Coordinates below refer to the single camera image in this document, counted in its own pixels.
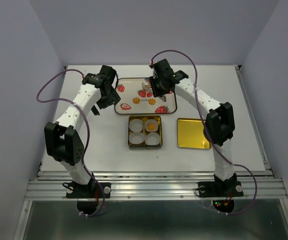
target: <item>gold tray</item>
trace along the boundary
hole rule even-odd
[[[140,144],[133,144],[129,141],[129,135],[131,133],[133,133],[130,129],[129,129],[129,123],[130,121],[132,121],[133,119],[141,119],[145,125],[145,121],[149,120],[149,119],[153,119],[155,121],[157,121],[158,123],[158,129],[156,131],[154,131],[154,133],[158,133],[158,135],[160,136],[160,143],[158,145],[147,145],[145,142],[142,142]],[[147,134],[149,134],[150,132],[147,131],[145,128],[143,128],[143,130],[141,131],[141,133],[144,133],[144,135],[146,136]],[[162,119],[160,116],[158,115],[152,115],[152,116],[129,116],[128,118],[128,146],[129,149],[131,150],[149,150],[149,149],[161,149],[162,145],[163,145],[163,135],[162,135]]]
[[[200,119],[179,118],[177,120],[178,147],[210,149],[210,142],[204,136],[204,126]]]

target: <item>strawberry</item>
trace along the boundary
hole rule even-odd
[[[146,91],[143,90],[143,89],[141,89],[141,90],[138,91],[138,95],[139,95],[140,97],[142,97],[142,98],[145,98],[145,97],[146,97]]]
[[[169,109],[168,109],[167,106],[160,106],[159,108],[157,108],[157,109],[155,110],[155,113],[156,113],[156,114],[166,114],[166,113],[168,113],[168,112],[169,112]]]
[[[122,103],[122,104],[120,105],[120,108],[121,108],[122,110],[130,110],[130,109],[131,109],[130,105],[128,105],[127,103]]]
[[[117,90],[119,90],[121,93],[125,91],[125,87],[123,86],[123,84],[119,84],[117,86]]]

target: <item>screw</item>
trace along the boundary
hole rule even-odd
[[[104,193],[105,193],[105,194],[109,194],[109,193],[110,193],[110,187],[106,186],[106,187],[104,188]]]
[[[241,185],[236,186],[237,192],[241,193],[243,191],[243,187]]]

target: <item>yellow tray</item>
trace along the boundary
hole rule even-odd
[[[177,120],[178,147],[210,149],[210,142],[204,136],[204,126],[200,119],[179,118]]]

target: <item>serving tray with strawberry print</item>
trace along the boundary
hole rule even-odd
[[[115,106],[118,114],[172,114],[177,110],[176,95],[166,94],[166,101],[144,90],[151,88],[149,78],[121,78],[117,86],[120,102]]]

